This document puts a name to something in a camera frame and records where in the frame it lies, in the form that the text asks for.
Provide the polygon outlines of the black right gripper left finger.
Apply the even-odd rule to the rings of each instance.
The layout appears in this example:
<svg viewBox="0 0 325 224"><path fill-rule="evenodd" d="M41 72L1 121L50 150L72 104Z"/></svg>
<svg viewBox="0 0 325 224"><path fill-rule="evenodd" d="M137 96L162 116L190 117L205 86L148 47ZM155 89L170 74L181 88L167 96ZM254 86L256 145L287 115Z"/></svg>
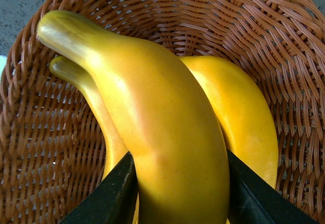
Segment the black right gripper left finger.
<svg viewBox="0 0 325 224"><path fill-rule="evenodd" d="M137 196L135 165L128 152L99 186L61 223L132 223Z"/></svg>

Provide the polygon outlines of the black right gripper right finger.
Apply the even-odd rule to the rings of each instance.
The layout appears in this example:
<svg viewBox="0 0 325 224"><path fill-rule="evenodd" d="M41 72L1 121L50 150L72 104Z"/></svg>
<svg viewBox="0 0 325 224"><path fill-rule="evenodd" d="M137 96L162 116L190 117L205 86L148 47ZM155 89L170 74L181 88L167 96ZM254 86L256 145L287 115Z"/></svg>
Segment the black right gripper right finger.
<svg viewBox="0 0 325 224"><path fill-rule="evenodd" d="M270 186L231 151L230 223L323 223L324 169L312 156L279 154L276 185Z"/></svg>

